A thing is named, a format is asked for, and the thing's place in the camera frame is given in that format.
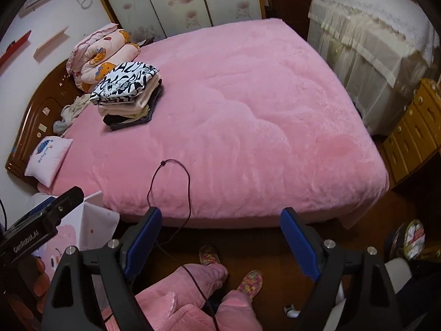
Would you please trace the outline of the person left hand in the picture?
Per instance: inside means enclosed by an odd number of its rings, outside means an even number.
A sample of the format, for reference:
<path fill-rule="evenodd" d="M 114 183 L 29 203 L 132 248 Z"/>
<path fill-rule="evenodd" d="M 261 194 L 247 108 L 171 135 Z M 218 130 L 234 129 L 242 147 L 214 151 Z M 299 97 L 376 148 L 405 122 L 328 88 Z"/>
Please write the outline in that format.
<path fill-rule="evenodd" d="M 43 313 L 45 301 L 50 288 L 50 279 L 45 272 L 43 261 L 34 256 L 27 255 L 17 264 L 18 282 L 12 281 L 7 287 L 6 298 L 13 311 L 21 321 L 32 321 L 35 313 L 28 307 L 33 306 L 38 314 Z M 20 287 L 31 293 L 31 302 L 26 303 L 20 296 Z"/>

